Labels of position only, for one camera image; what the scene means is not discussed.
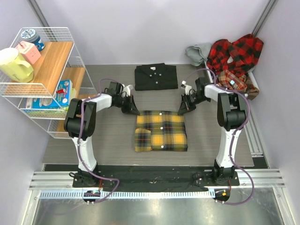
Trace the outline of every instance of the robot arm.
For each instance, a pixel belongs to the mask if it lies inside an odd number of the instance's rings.
[[[183,81],[181,87],[185,94],[181,95],[181,106],[178,115],[188,113],[196,109],[196,104],[211,99],[217,102],[217,121],[221,127],[221,143],[218,156],[214,163],[213,176],[215,180],[229,180],[234,175],[234,165],[230,160],[230,143],[233,132],[247,117],[247,105],[237,94],[223,91],[211,83],[206,83],[200,77],[196,81],[196,90],[186,85]],[[234,159],[236,144],[241,130],[234,136],[232,146],[232,158]]]
[[[84,103],[84,120],[82,137],[80,139],[80,152],[85,165],[95,174],[98,174],[98,170],[93,153],[92,135],[95,131],[96,113],[105,108],[115,106],[121,108],[123,113],[139,115],[140,113],[137,110],[133,96],[130,93],[132,89],[132,85],[125,86],[121,83],[110,82],[109,87],[105,89],[104,93],[101,93],[99,97]],[[72,138],[76,147],[76,152],[78,152],[77,143],[81,126],[82,102],[83,100],[76,98],[71,100],[64,122],[64,129]],[[84,183],[94,185],[97,182],[97,179],[88,173],[79,157],[78,161],[78,174],[76,174],[76,176],[78,178],[85,178]]]

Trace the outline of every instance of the reflective floor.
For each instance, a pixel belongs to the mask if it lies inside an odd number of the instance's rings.
[[[229,202],[249,196],[234,189]],[[34,225],[283,225],[272,188],[258,188],[246,204],[229,206],[213,199],[113,200],[95,205],[83,200],[39,201]]]

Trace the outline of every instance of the blue jar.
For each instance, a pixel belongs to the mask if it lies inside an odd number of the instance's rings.
[[[43,43],[41,37],[36,33],[34,29],[27,29],[21,33],[21,38],[23,41],[33,43],[39,51],[45,48],[45,44]]]

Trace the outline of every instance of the wooden shelf board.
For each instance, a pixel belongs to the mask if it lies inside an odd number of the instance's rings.
[[[95,96],[95,95],[78,95],[77,98],[84,99],[84,98],[93,97],[93,96]],[[56,132],[66,132],[65,129],[64,129],[64,122],[65,122],[65,120],[60,120],[59,121],[59,123],[57,125],[57,128],[56,128]]]
[[[85,73],[84,67],[66,67],[61,77],[61,80],[70,79],[72,81],[73,88],[76,89],[75,98],[77,98],[78,96],[79,89],[83,81],[84,73]]]
[[[40,52],[41,57],[32,65],[34,77],[29,83],[42,83],[50,94],[54,94],[61,72],[72,50],[73,42],[45,42],[45,48]],[[24,95],[34,92],[36,86],[27,84],[18,88],[16,85],[8,85],[7,92],[10,95]]]

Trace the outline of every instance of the pile of clothes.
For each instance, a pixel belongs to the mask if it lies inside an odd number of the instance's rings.
[[[235,42],[227,39],[190,46],[186,55],[192,59],[192,65],[199,66],[203,61],[213,70],[218,84],[230,90],[238,90],[248,94],[252,100],[259,94],[248,75],[258,63],[263,49],[263,42],[252,34],[245,35]]]

